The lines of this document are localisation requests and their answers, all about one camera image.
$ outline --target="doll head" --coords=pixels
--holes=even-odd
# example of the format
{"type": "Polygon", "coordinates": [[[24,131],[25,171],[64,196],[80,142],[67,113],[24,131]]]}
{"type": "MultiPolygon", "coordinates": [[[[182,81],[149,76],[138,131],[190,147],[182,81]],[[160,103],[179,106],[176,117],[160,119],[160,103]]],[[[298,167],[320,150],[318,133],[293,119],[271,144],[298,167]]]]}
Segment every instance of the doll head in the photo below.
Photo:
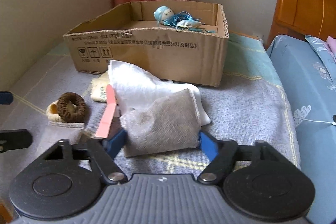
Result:
{"type": "Polygon", "coordinates": [[[163,20],[170,18],[173,15],[174,15],[174,12],[172,11],[172,9],[170,9],[167,6],[161,6],[157,8],[156,11],[154,12],[155,20],[158,23],[163,23],[162,22],[163,20]]]}

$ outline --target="brown hair tie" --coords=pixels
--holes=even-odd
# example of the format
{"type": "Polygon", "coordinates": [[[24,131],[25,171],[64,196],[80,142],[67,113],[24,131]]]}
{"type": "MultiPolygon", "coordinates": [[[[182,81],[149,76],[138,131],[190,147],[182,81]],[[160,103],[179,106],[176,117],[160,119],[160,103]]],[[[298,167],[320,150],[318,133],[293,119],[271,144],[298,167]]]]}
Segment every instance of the brown hair tie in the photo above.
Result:
{"type": "Polygon", "coordinates": [[[84,122],[85,110],[86,103],[77,93],[66,92],[58,99],[57,113],[65,122],[84,122]],[[69,101],[77,106],[74,113],[71,113],[67,108],[69,101]]]}

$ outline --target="floral pattern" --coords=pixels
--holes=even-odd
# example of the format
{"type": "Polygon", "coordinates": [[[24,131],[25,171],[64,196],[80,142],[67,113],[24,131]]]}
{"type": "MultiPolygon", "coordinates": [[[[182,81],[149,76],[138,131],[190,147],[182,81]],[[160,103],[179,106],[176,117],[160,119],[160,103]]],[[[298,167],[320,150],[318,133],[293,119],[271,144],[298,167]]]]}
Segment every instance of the floral pattern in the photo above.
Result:
{"type": "Polygon", "coordinates": [[[274,39],[274,47],[276,48],[278,46],[278,44],[283,41],[286,37],[283,35],[278,35],[275,37],[274,39]]]}
{"type": "Polygon", "coordinates": [[[303,106],[301,107],[301,109],[297,109],[294,111],[294,125],[295,125],[295,128],[297,128],[300,123],[303,122],[303,120],[301,119],[305,119],[308,115],[308,113],[311,111],[311,106],[303,106]]]}
{"type": "Polygon", "coordinates": [[[313,66],[314,66],[314,68],[316,68],[318,70],[318,72],[320,73],[320,75],[323,79],[328,79],[328,80],[331,81],[331,77],[330,77],[327,69],[320,62],[314,63],[313,66]]]}
{"type": "Polygon", "coordinates": [[[328,85],[327,88],[329,90],[334,90],[336,92],[336,85],[333,83],[330,74],[328,70],[325,68],[325,66],[323,66],[320,62],[316,62],[313,64],[313,67],[318,70],[320,76],[323,79],[327,79],[329,81],[330,85],[328,85]]]}
{"type": "Polygon", "coordinates": [[[328,45],[327,43],[325,43],[323,40],[321,40],[321,39],[319,39],[319,38],[317,38],[317,37],[313,37],[313,39],[311,39],[310,42],[313,43],[313,44],[321,45],[321,47],[318,47],[318,48],[316,49],[316,51],[317,51],[317,52],[320,52],[320,51],[327,51],[327,52],[331,55],[331,57],[333,58],[334,63],[336,63],[336,57],[335,57],[335,55],[332,53],[332,51],[331,51],[331,49],[330,49],[330,47],[329,47],[329,45],[328,45]]]}

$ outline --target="wooden headboard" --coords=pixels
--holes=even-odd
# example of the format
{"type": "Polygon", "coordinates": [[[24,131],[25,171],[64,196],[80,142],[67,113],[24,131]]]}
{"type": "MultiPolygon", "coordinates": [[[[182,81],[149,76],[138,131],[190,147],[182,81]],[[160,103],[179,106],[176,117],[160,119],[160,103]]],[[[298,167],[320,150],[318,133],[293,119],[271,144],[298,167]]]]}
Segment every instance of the wooden headboard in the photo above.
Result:
{"type": "Polygon", "coordinates": [[[324,41],[336,37],[336,0],[277,0],[265,48],[278,34],[301,40],[306,34],[324,41]]]}

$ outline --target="pink strip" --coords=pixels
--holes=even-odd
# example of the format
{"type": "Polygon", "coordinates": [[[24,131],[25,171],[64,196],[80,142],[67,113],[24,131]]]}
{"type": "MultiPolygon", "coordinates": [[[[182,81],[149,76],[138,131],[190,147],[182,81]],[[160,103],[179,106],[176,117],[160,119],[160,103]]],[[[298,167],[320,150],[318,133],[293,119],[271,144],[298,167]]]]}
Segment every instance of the pink strip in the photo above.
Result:
{"type": "Polygon", "coordinates": [[[107,85],[106,87],[106,97],[107,106],[95,134],[96,137],[107,138],[107,136],[109,135],[110,126],[112,124],[112,119],[117,105],[114,89],[111,85],[107,85]]]}
{"type": "Polygon", "coordinates": [[[327,38],[327,43],[331,49],[331,51],[333,52],[333,54],[336,55],[336,38],[332,38],[332,37],[328,37],[327,38]]]}

